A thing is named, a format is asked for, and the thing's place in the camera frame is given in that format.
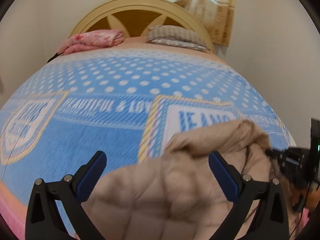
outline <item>puffer jacket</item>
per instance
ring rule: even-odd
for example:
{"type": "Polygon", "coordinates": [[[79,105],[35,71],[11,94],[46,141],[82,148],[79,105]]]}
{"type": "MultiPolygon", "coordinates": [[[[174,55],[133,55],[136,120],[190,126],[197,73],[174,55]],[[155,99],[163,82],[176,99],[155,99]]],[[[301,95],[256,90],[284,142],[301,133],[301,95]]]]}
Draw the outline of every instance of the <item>puffer jacket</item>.
{"type": "MultiPolygon", "coordinates": [[[[175,134],[161,157],[103,176],[83,208],[106,240],[208,240],[233,205],[209,168],[209,153],[219,151],[241,174],[270,181],[279,173],[264,154],[268,147],[268,136],[248,120],[175,134]]],[[[288,181],[279,179],[291,226],[288,181]]],[[[235,239],[247,232],[257,205],[235,239]]]]}

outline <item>blue gripper pad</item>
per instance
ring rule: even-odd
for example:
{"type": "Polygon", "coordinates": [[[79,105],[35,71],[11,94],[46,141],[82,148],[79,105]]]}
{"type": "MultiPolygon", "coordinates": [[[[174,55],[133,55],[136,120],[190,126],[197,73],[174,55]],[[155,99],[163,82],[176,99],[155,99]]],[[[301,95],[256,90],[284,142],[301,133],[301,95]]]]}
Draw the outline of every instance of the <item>blue gripper pad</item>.
{"type": "Polygon", "coordinates": [[[79,202],[87,201],[94,186],[97,184],[104,168],[107,165],[107,156],[104,152],[97,152],[87,165],[88,170],[76,185],[76,198],[79,202]]]}
{"type": "Polygon", "coordinates": [[[211,153],[209,155],[209,167],[227,200],[236,203],[239,200],[239,186],[226,167],[229,164],[220,158],[214,152],[211,153]]]}

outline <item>pillow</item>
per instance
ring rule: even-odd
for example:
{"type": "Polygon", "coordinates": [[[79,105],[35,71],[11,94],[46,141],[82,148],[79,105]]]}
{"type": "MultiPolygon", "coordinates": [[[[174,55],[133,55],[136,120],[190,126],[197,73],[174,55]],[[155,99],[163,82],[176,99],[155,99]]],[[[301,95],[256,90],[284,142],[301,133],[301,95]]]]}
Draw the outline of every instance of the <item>pillow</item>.
{"type": "Polygon", "coordinates": [[[177,41],[177,40],[171,40],[171,39],[155,39],[152,40],[151,43],[156,44],[162,44],[167,46],[174,46],[174,47],[180,47],[180,48],[186,48],[186,49],[195,49],[199,51],[206,51],[208,50],[206,47],[197,45],[191,42],[185,42],[185,41],[177,41]]]}
{"type": "Polygon", "coordinates": [[[178,40],[200,45],[208,49],[205,42],[196,32],[186,30],[179,26],[157,25],[155,27],[150,27],[149,30],[148,41],[153,41],[155,39],[178,40]]]}

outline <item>metal screw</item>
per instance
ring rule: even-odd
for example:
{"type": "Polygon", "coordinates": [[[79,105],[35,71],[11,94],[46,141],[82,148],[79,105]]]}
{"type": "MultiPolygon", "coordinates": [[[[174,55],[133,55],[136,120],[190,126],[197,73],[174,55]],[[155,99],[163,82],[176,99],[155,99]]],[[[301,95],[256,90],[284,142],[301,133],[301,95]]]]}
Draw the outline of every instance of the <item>metal screw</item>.
{"type": "Polygon", "coordinates": [[[275,184],[275,185],[279,185],[280,181],[279,181],[279,179],[274,178],[272,180],[272,183],[275,184]]]}
{"type": "Polygon", "coordinates": [[[251,180],[251,176],[248,175],[248,174],[244,174],[244,175],[242,176],[242,179],[243,179],[244,181],[250,181],[250,180],[251,180]]]}
{"type": "Polygon", "coordinates": [[[37,179],[35,182],[36,185],[40,185],[41,183],[42,183],[42,179],[37,179]]]}
{"type": "Polygon", "coordinates": [[[72,180],[72,175],[68,174],[68,175],[64,176],[63,180],[66,181],[66,182],[72,180]]]}

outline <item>black cable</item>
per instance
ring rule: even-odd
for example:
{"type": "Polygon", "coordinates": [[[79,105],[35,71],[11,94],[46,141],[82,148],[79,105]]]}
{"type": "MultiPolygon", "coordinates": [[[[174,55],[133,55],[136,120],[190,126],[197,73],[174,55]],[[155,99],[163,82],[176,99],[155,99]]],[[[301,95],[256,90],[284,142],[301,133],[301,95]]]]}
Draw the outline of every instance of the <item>black cable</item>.
{"type": "Polygon", "coordinates": [[[302,220],[302,216],[303,216],[303,210],[304,210],[304,207],[306,206],[306,203],[307,203],[307,199],[308,199],[308,194],[309,194],[309,190],[311,188],[311,182],[309,183],[309,187],[308,187],[308,191],[307,191],[307,194],[306,194],[306,199],[304,200],[304,204],[303,204],[303,209],[302,209],[302,212],[301,212],[301,216],[300,216],[300,219],[299,219],[299,222],[298,224],[296,225],[296,227],[294,228],[294,230],[292,231],[292,233],[290,234],[289,236],[289,239],[291,238],[292,234],[295,232],[295,230],[297,229],[298,225],[300,224],[301,220],[302,220]]]}

